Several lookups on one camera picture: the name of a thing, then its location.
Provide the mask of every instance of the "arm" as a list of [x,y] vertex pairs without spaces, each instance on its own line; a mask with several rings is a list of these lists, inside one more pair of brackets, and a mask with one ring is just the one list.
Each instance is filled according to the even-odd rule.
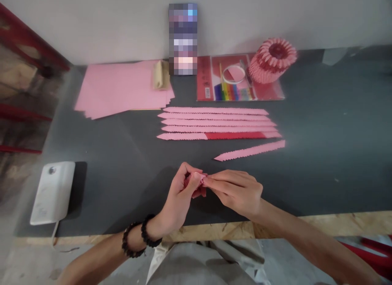
[[[188,173],[193,174],[184,189],[184,180]],[[200,184],[198,173],[202,173],[202,170],[195,169],[187,163],[180,166],[171,183],[162,211],[147,223],[146,230],[150,239],[156,241],[182,227],[191,198],[200,195],[197,189]],[[112,235],[76,258],[64,269],[58,284],[98,284],[107,278],[128,259],[121,248],[122,238],[123,233]],[[146,247],[141,237],[141,225],[129,232],[128,246],[135,252]]]
[[263,186],[249,174],[227,170],[204,178],[204,185],[227,207],[285,238],[337,283],[381,284],[377,273],[338,241],[261,199]]

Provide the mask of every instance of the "hand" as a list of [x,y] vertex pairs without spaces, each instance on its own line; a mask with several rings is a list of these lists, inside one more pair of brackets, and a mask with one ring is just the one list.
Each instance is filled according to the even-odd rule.
[[[187,175],[192,174],[189,184],[184,189],[184,180]],[[203,171],[191,167],[188,163],[182,163],[171,182],[169,194],[162,211],[152,220],[151,224],[159,226],[162,236],[180,229],[185,222],[191,198],[202,195],[198,189]]]
[[243,171],[225,170],[203,179],[223,205],[252,220],[260,213],[263,185]]

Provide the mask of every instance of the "white wall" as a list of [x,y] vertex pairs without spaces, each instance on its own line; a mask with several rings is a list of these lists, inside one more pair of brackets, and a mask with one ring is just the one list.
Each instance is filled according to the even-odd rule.
[[169,3],[198,3],[198,54],[392,43],[392,0],[0,0],[74,64],[167,57]]

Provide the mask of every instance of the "roll of tape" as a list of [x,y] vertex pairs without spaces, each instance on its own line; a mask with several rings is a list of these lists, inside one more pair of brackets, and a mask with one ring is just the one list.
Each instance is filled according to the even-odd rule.
[[[232,67],[238,68],[238,69],[243,73],[243,75],[244,75],[244,76],[242,77],[242,79],[241,79],[240,81],[238,81],[238,82],[228,81],[228,80],[225,78],[225,72],[226,72],[228,69],[232,68]],[[223,81],[225,81],[227,84],[230,84],[230,85],[237,85],[237,84],[241,83],[241,82],[245,79],[245,70],[244,70],[242,67],[238,66],[238,65],[230,65],[230,66],[228,66],[228,67],[223,71],[223,73],[222,73],[222,78],[223,78]]]

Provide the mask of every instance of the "white power bank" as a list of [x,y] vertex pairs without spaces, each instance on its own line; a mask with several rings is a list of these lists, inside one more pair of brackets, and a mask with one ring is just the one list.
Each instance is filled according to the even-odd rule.
[[74,172],[74,162],[50,163],[43,167],[31,213],[31,225],[55,223],[65,218]]

